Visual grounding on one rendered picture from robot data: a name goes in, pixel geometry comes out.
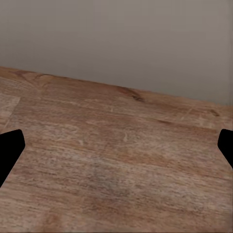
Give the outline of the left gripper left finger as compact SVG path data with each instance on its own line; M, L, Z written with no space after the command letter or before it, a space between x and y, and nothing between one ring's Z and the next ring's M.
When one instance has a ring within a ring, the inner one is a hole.
M0 188L25 148L21 129L0 134Z

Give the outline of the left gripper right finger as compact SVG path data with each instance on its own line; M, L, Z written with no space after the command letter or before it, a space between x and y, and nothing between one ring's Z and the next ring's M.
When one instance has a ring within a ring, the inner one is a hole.
M222 129L217 145L233 168L233 131Z

